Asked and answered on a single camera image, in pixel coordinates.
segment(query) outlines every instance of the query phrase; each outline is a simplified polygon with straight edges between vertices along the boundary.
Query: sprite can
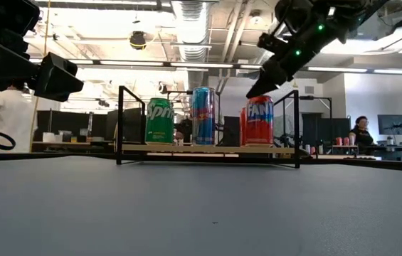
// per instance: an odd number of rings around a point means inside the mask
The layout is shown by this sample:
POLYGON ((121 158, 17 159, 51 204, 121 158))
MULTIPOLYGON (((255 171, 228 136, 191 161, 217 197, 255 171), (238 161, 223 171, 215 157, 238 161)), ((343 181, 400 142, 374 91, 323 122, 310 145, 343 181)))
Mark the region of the sprite can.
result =
POLYGON ((167 99, 152 98, 147 110, 147 144, 174 143, 174 110, 167 99))

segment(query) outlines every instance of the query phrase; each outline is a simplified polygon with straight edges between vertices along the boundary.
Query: red cup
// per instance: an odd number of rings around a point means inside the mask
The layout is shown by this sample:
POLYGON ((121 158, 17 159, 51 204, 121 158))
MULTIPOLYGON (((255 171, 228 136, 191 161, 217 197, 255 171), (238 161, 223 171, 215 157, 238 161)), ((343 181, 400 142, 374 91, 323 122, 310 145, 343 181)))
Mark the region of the red cup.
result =
POLYGON ((338 138, 337 138, 337 145, 338 145, 338 146, 343 145, 343 139, 342 139, 341 137, 338 137, 338 138))

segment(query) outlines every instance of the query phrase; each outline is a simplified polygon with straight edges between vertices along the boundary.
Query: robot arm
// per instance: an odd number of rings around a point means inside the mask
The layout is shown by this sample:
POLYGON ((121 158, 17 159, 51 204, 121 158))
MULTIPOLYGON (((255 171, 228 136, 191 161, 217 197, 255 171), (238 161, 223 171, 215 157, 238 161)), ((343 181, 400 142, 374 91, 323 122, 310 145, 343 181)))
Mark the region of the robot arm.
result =
POLYGON ((388 0, 280 0, 275 17, 280 22, 271 34, 259 37, 258 47, 274 53, 246 95, 256 97, 278 89, 321 51, 338 39, 346 43, 348 32, 358 28, 388 0), (291 36, 276 38, 285 24, 291 36))

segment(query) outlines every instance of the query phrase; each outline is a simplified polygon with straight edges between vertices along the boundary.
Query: woman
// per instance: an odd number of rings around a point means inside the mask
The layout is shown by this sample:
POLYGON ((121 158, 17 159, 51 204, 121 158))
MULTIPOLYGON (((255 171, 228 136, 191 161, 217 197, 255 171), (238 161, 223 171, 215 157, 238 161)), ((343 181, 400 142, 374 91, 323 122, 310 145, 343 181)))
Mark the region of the woman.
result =
POLYGON ((355 145, 362 147, 370 146, 373 144, 373 138, 367 131, 368 124, 369 121, 365 116, 361 116, 356 119, 356 126, 349 132, 349 137, 354 138, 355 145))

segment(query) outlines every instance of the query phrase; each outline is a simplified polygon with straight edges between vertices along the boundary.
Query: white wall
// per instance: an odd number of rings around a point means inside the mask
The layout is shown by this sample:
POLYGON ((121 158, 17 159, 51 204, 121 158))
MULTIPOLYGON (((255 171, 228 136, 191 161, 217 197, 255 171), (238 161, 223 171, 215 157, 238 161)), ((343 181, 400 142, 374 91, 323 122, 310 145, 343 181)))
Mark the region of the white wall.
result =
MULTIPOLYGON (((215 87, 217 78, 210 78, 210 86, 215 87)), ((254 84, 254 80, 248 78, 229 78, 223 93, 221 94, 221 112, 223 115, 238 117, 242 107, 245 107, 247 99, 245 95, 254 84)), ((315 79, 297 79, 297 88, 293 87, 293 82, 287 82, 280 87, 279 90, 269 92, 268 95, 276 102, 281 97, 291 92, 294 89, 300 91, 300 95, 305 94, 305 86, 314 86, 314 96, 322 96, 322 85, 318 84, 315 79)), ((286 100, 286 105, 289 105, 291 99, 286 100)), ((325 106, 316 100, 313 101, 300 101, 300 112, 324 112, 325 106)), ((282 103, 274 108, 275 116, 282 115, 282 103)), ((291 104, 287 109, 287 114, 294 112, 293 105, 291 104)))
MULTIPOLYGON (((367 116, 369 132, 375 141, 385 140, 379 135, 378 114, 402 114, 402 75, 345 74, 346 114, 354 120, 367 116)), ((402 135, 397 136, 402 142, 402 135)))
MULTIPOLYGON (((346 113, 346 95, 344 88, 344 75, 338 75, 322 85, 324 97, 332 99, 332 117, 345 118, 346 113)), ((325 110, 325 117, 329 117, 329 110, 325 110)))

